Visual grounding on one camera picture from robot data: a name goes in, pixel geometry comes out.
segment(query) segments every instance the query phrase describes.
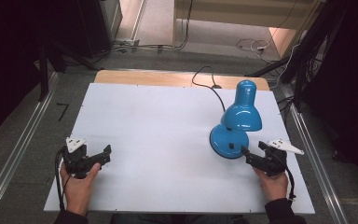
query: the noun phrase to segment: person's arm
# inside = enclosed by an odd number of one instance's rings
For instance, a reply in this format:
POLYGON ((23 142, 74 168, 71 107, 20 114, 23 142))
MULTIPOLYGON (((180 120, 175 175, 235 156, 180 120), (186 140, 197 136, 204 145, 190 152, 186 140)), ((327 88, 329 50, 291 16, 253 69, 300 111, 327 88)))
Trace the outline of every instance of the person's arm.
POLYGON ((92 183, 100 169, 101 164, 96 163, 94 166, 92 166, 86 178, 76 179, 66 172, 65 164, 62 163, 60 175, 67 206, 66 210, 63 210, 58 214, 56 221, 54 222, 55 224, 89 223, 86 215, 89 211, 92 183))
POLYGON ((287 202, 288 180, 286 173, 269 177, 264 171, 254 168, 260 178, 261 189, 266 195, 269 203, 266 204, 266 212, 270 224, 306 224, 303 217, 296 216, 292 207, 287 202))

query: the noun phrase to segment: wire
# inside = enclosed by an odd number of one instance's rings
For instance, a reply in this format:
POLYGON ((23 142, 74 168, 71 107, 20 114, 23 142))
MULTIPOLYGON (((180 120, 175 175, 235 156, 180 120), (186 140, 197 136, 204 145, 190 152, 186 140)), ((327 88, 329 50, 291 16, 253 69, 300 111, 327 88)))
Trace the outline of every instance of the wire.
POLYGON ((66 185, 68 184, 68 181, 69 181, 69 179, 70 179, 71 177, 72 177, 72 176, 69 175, 68 178, 67 178, 66 181, 65 181, 65 184, 63 185, 63 188, 62 188, 62 197, 63 197, 63 195, 64 195, 64 193, 65 193, 66 185))
POLYGON ((281 102, 283 102, 283 101, 285 101, 285 100, 291 100, 291 99, 293 99, 293 97, 295 97, 295 96, 292 95, 292 96, 288 96, 288 97, 286 97, 286 98, 283 98, 283 99, 281 99, 280 101, 278 101, 277 104, 280 104, 281 102))
POLYGON ((284 127, 287 127, 287 115, 289 114, 288 110, 290 109, 290 106, 292 105, 293 100, 294 100, 294 97, 291 98, 282 109, 280 109, 281 112, 284 110, 283 111, 283 124, 284 124, 284 127))
POLYGON ((288 65, 288 64, 290 63, 290 61, 292 60, 292 56, 293 56, 294 49, 295 49, 298 45, 300 45, 300 44, 294 45, 294 46, 292 47, 292 52, 291 52, 291 54, 290 54, 289 61, 287 61, 287 64, 286 64, 286 66, 284 67, 283 72, 281 72, 281 74, 279 75, 279 77, 278 77, 278 79, 277 79, 277 84, 276 84, 275 86, 271 87, 270 89, 274 89, 274 88, 276 88, 276 87, 278 86, 278 83, 279 83, 279 80, 281 79, 281 76, 282 76, 283 73, 286 71, 287 65, 288 65))
POLYGON ((290 180, 291 187, 290 187, 290 192, 289 192, 289 199, 287 201, 289 202, 290 205, 292 205, 292 202, 296 197, 296 195, 295 195, 295 179, 293 178, 292 172, 290 172, 289 167, 287 166, 286 162, 281 161, 281 159, 275 154, 271 154, 271 156, 273 156, 278 162, 280 162, 284 166, 284 169, 287 171, 287 174, 289 174, 289 180, 290 180))
POLYGON ((269 40, 269 42, 271 42, 272 37, 275 35, 275 33, 277 32, 277 30, 278 30, 279 28, 281 28, 281 26, 287 21, 287 19, 289 19, 290 15, 291 15, 292 12, 293 12, 293 9, 295 8, 295 6, 296 6, 296 4, 297 4, 297 1, 298 1, 298 0, 296 0, 296 1, 293 3, 293 6, 292 6, 292 8, 290 9, 289 14, 287 14, 287 16, 286 16, 286 18, 284 19, 284 21, 282 21, 281 24, 279 24, 279 26, 275 29, 275 31, 274 31, 274 33, 272 34, 271 39, 269 40))
POLYGON ((185 16, 185 1, 182 1, 181 38, 183 38, 183 17, 185 16))
MULTIPOLYGON (((264 62, 267 63, 267 64, 266 64, 266 67, 267 67, 269 64, 271 64, 271 63, 277 62, 277 61, 268 61, 268 60, 264 59, 264 58, 261 56, 261 54, 264 52, 264 50, 261 50, 260 53, 257 53, 257 52, 254 50, 253 44, 254 44, 255 42, 257 42, 257 41, 265 41, 265 40, 240 39, 240 40, 235 44, 235 47, 236 47, 237 49, 240 49, 240 50, 243 50, 243 51, 248 51, 248 50, 244 49, 244 48, 242 47, 242 45, 240 45, 240 42, 242 42, 242 41, 244 41, 244 40, 252 40, 252 43, 251 43, 251 51, 252 51, 259 59, 261 59, 262 61, 264 61, 264 62)), ((278 76, 279 76, 281 73, 280 73, 277 69, 278 69, 278 68, 274 69, 274 71, 275 71, 275 72, 278 74, 278 76)), ((276 76, 277 76, 277 75, 271 74, 270 72, 268 72, 268 73, 269 73, 272 77, 276 77, 276 76)))
MULTIPOLYGON (((255 52, 255 50, 254 50, 254 48, 253 48, 253 44, 254 44, 255 42, 260 42, 260 41, 265 41, 265 42, 267 42, 266 40, 253 40, 252 43, 251 43, 251 51, 255 54, 255 56, 257 56, 259 59, 263 60, 264 62, 266 62, 266 63, 272 63, 271 61, 268 61, 268 60, 264 59, 263 57, 261 57, 261 54, 264 52, 264 49, 262 49, 259 54, 258 54, 257 52, 255 52)), ((263 46, 262 48, 266 48, 267 46, 269 46, 269 42, 267 42, 267 45, 266 45, 266 46, 263 46)))
POLYGON ((200 69, 198 72, 196 72, 196 74, 194 74, 193 78, 191 79, 191 82, 192 82, 194 85, 201 86, 201 87, 206 87, 206 88, 210 89, 211 91, 213 91, 214 94, 216 94, 217 98, 219 98, 220 103, 222 104, 223 112, 226 112, 225 104, 223 103, 222 98, 220 98, 219 94, 217 94, 217 92, 216 92, 212 87, 209 87, 209 86, 206 86, 206 85, 202 85, 202 84, 198 84, 198 83, 195 83, 195 82, 194 82, 194 78, 196 77, 196 75, 197 75, 200 71, 202 71, 202 69, 204 69, 204 68, 210 68, 210 69, 212 70, 212 81, 213 81, 213 85, 216 86, 216 83, 214 82, 214 79, 213 79, 213 69, 212 69, 211 66, 208 66, 208 65, 201 67, 201 69, 200 69))
POLYGON ((179 46, 174 46, 174 47, 172 47, 171 45, 138 45, 138 46, 128 46, 127 45, 127 46, 121 46, 121 47, 117 47, 115 49, 110 49, 107 52, 100 54, 102 56, 90 64, 98 63, 100 60, 102 60, 104 57, 106 57, 106 55, 108 55, 111 52, 122 51, 124 49, 157 49, 157 50, 181 50, 181 49, 183 49, 185 47, 185 45, 187 44, 187 40, 188 40, 188 27, 190 24, 190 17, 191 17, 191 10, 193 8, 193 2, 194 2, 194 0, 191 0, 190 7, 189 7, 189 10, 187 13, 185 40, 179 46))
POLYGON ((324 39, 319 40, 319 42, 316 44, 316 46, 310 50, 310 53, 308 54, 308 58, 304 60, 306 62, 306 69, 305 69, 305 78, 304 82, 302 83, 302 89, 305 89, 308 84, 312 82, 312 80, 316 77, 315 71, 319 68, 319 63, 323 63, 324 59, 316 59, 317 54, 319 53, 323 43, 326 41, 328 36, 326 36, 324 39))
POLYGON ((60 173, 58 171, 58 167, 59 165, 59 160, 60 160, 60 155, 63 153, 63 149, 64 147, 62 147, 56 154, 56 159, 55 159, 55 175, 56 175, 56 183, 57 183, 57 191, 58 191, 58 199, 60 201, 60 210, 65 210, 65 205, 63 204, 63 197, 61 193, 61 183, 60 183, 60 173))

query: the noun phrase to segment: metal frame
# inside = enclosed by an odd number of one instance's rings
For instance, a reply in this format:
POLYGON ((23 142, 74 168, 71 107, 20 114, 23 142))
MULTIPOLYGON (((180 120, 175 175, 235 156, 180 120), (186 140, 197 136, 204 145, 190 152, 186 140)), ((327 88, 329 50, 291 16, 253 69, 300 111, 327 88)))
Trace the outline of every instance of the metal frame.
POLYGON ((132 29, 131 40, 135 40, 135 37, 138 33, 139 24, 141 22, 142 16, 144 15, 145 6, 146 6, 146 0, 143 0, 141 3, 141 7, 139 8, 139 11, 138 11, 138 16, 136 17, 135 25, 133 26, 133 29, 132 29))
POLYGON ((30 117, 24 131, 19 138, 19 141, 17 142, 16 146, 14 146, 4 168, 0 173, 0 201, 7 189, 11 178, 16 172, 18 165, 20 164, 22 156, 24 155, 32 137, 34 136, 34 132, 36 131, 40 120, 42 119, 46 109, 48 108, 48 104, 56 90, 57 83, 59 82, 60 77, 61 76, 56 72, 52 74, 49 81, 51 91, 48 93, 47 97, 42 102, 39 102, 37 104, 33 115, 30 117))
MULTIPOLYGON (((292 89, 290 88, 290 84, 282 84, 282 91, 285 97, 293 95, 292 89)), ((323 162, 319 158, 318 151, 313 144, 312 138, 310 137, 310 133, 305 124, 302 114, 297 112, 297 109, 294 105, 291 105, 290 112, 296 123, 301 140, 304 144, 304 149, 310 159, 312 169, 316 174, 316 178, 318 179, 319 186, 321 187, 322 193, 324 194, 324 199, 326 200, 326 204, 330 210, 331 217, 334 220, 334 223, 349 223, 341 207, 336 191, 334 190, 333 184, 331 183, 328 174, 324 168, 323 162)))

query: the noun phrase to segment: white board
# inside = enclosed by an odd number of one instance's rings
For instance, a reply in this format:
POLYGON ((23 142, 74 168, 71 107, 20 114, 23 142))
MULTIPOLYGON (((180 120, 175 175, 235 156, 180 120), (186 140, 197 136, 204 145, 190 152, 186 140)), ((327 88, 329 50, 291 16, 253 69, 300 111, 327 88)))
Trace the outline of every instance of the white board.
MULTIPOLYGON (((216 90, 226 107, 234 90, 216 90)), ((258 91, 255 106, 263 129, 248 133, 252 153, 259 141, 290 142, 271 91, 258 91)), ((88 155, 111 145, 111 161, 94 182, 90 211, 136 213, 265 213, 267 202, 245 157, 228 160, 210 146, 222 106, 206 88, 119 84, 89 85, 71 137, 86 138, 88 155)), ((293 210, 314 209, 293 153, 288 166, 296 181, 293 210)), ((58 211, 56 183, 45 211, 58 211)))

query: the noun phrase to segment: hand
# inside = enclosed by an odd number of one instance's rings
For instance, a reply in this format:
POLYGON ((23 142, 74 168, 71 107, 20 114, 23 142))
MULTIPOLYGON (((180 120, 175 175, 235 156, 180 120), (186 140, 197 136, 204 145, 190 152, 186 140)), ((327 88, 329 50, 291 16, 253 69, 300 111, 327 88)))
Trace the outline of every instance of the hand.
POLYGON ((85 216, 87 214, 92 193, 92 182, 100 171, 100 168, 101 164, 95 163, 86 178, 76 179, 66 172, 65 164, 62 162, 60 175, 62 179, 63 192, 66 197, 67 211, 81 216, 85 216))
POLYGON ((288 180, 285 172, 269 177, 264 171, 254 168, 255 173, 260 178, 261 189, 271 202, 277 199, 286 198, 288 180))

